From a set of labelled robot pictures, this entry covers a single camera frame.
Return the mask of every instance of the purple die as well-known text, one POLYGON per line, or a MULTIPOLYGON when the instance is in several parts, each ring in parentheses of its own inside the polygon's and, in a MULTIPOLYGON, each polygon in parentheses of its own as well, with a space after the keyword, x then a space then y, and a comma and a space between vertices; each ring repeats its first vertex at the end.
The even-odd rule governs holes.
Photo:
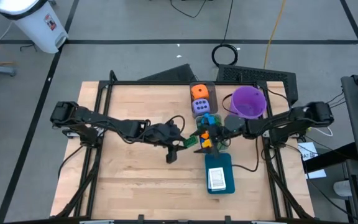
POLYGON ((209 108, 208 100, 198 99, 193 101, 193 111, 196 116, 209 113, 211 109, 209 108))

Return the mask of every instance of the purple cup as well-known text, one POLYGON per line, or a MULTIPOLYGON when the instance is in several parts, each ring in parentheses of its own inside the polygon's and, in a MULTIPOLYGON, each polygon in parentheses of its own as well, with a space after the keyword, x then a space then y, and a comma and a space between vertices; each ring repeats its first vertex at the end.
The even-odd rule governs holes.
POLYGON ((242 86, 231 96, 232 114, 246 119, 258 119, 266 110, 266 98, 257 88, 242 86))

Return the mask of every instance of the white trash can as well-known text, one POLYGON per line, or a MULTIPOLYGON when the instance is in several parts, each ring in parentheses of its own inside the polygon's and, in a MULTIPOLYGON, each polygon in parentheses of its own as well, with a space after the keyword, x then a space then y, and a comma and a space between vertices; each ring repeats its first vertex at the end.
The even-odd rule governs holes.
POLYGON ((0 14, 14 21, 46 53, 58 52, 68 38, 47 0, 0 0, 0 14))

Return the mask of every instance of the concrete floor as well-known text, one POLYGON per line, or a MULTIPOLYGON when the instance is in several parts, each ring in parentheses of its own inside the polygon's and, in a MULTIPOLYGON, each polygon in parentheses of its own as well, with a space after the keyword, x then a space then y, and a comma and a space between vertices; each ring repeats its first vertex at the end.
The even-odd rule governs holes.
MULTIPOLYGON (((16 27, 1 42, 0 62, 15 61, 17 76, 0 75, 0 206, 13 169, 22 150, 35 108, 47 76, 53 76, 32 139, 27 160, 14 193, 6 221, 47 218, 57 185, 57 170, 63 160, 67 139, 52 130, 49 116, 59 100, 76 100, 81 82, 105 80, 113 69, 120 80, 137 80, 189 63, 201 80, 214 80, 218 72, 210 55, 222 39, 230 1, 208 1, 196 19, 171 8, 169 0, 65 0, 57 1, 55 12, 69 28, 70 40, 133 40, 133 42, 75 42, 66 44, 61 55, 19 51, 28 38, 16 27), (74 12, 72 23, 70 11, 74 12), (57 66, 53 59, 59 59, 57 66)), ((202 1, 174 1, 195 14, 202 1)), ((347 0, 358 27, 358 0, 347 0)), ((265 44, 280 11, 281 1, 234 0, 227 40, 239 50, 237 65, 262 68, 265 44)), ((0 15, 0 35, 9 21, 0 15)), ((267 69, 295 72, 299 102, 327 101, 341 91, 340 78, 358 74, 357 29, 349 22, 340 0, 288 0, 275 39, 303 40, 273 44, 267 69)), ((221 63, 232 60, 230 52, 217 52, 221 63)), ((333 138, 311 132, 310 136, 330 147, 353 141, 346 106, 333 109, 333 138)), ((333 174, 340 174, 338 167, 333 174)), ((330 191, 329 178, 318 185, 330 191)), ((310 188, 316 216, 322 220, 347 221, 310 188)), ((342 200, 336 200, 344 206, 342 200)))

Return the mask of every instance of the wooden tabletop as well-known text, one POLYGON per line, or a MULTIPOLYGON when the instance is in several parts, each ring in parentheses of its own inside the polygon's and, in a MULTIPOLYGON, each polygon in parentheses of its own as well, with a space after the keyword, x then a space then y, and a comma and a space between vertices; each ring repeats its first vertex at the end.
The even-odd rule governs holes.
MULTIPOLYGON (((94 108, 98 82, 83 82, 78 104, 94 108)), ((270 90, 285 94, 282 82, 268 82, 270 90)), ((216 86, 218 114, 227 112, 222 99, 238 86, 216 86)), ((269 94, 274 114, 288 110, 285 99, 269 94)), ((229 107, 230 100, 225 102, 229 107)), ((164 123, 172 116, 182 115, 187 138, 196 130, 191 114, 190 91, 185 85, 117 85, 113 86, 109 116, 117 119, 149 119, 152 124, 164 123)), ((180 119, 175 120, 180 127, 180 119)), ((79 146, 79 139, 68 140, 65 157, 79 146)), ((287 144, 297 147, 295 140, 287 144)), ((232 139, 227 151, 233 164, 253 169, 263 149, 259 138, 259 155, 255 140, 241 137, 232 139)), ((236 192, 229 195, 210 195, 206 190, 204 155, 194 154, 199 145, 178 152, 173 164, 165 162, 166 149, 148 144, 126 144, 113 132, 106 132, 95 193, 93 219, 136 220, 144 214, 148 220, 274 220, 272 200, 265 161, 259 159, 257 172, 233 167, 236 192)), ((281 149, 285 176, 290 192, 310 215, 314 215, 299 152, 281 149)), ((76 192, 85 150, 70 159, 62 169, 51 215, 60 212, 76 192)), ((278 196, 282 195, 277 188, 278 196)), ((85 214, 88 191, 85 193, 81 214, 85 214)), ((280 206, 285 216, 284 206, 280 206)))

